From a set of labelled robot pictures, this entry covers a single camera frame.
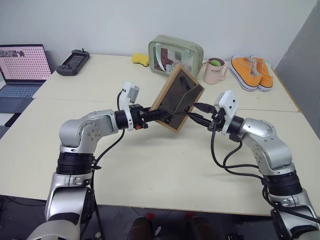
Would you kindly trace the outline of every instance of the laptop screen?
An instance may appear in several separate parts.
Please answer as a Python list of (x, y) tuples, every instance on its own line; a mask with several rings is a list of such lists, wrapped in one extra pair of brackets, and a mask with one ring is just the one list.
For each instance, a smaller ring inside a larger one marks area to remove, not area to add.
[(7, 84), (41, 84), (51, 76), (42, 44), (0, 45), (0, 71)]

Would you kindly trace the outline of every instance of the white mug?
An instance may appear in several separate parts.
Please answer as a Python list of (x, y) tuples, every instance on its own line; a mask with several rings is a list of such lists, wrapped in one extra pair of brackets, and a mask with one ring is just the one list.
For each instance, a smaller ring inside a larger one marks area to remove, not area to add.
[[(213, 66), (210, 64), (212, 60), (218, 61), (221, 66)], [(205, 67), (204, 77), (203, 80), (207, 84), (216, 84), (219, 81), (225, 79), (228, 66), (226, 65), (225, 61), (220, 58), (212, 57), (209, 58), (208, 61), (202, 64), (202, 67)]]

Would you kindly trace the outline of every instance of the yellow sponge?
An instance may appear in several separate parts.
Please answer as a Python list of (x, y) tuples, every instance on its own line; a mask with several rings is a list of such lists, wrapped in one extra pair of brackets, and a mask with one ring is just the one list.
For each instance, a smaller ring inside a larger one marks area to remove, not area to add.
[(148, 55), (135, 53), (131, 57), (131, 61), (133, 64), (142, 64), (143, 66), (147, 67), (149, 65), (149, 57)]

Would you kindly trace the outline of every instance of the green ball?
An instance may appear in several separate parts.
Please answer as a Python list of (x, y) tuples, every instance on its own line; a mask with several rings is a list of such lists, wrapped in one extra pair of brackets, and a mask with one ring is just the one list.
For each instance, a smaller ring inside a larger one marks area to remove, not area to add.
[(219, 61), (217, 61), (217, 60), (211, 60), (210, 64), (213, 65), (213, 66), (216, 66), (216, 67), (220, 67), (221, 66), (221, 63)]

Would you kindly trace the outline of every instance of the orange sneaker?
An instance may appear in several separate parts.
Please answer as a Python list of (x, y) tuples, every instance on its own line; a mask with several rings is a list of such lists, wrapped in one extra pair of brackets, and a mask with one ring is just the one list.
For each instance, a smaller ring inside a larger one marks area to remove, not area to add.
[(246, 91), (257, 89), (261, 75), (256, 69), (252, 69), (251, 62), (244, 56), (234, 55), (230, 59), (230, 71), (240, 86)]
[(263, 58), (251, 56), (250, 62), (252, 64), (252, 68), (261, 74), (261, 80), (257, 89), (261, 92), (270, 91), (274, 85), (274, 78), (270, 76), (267, 65), (265, 64), (265, 60)]

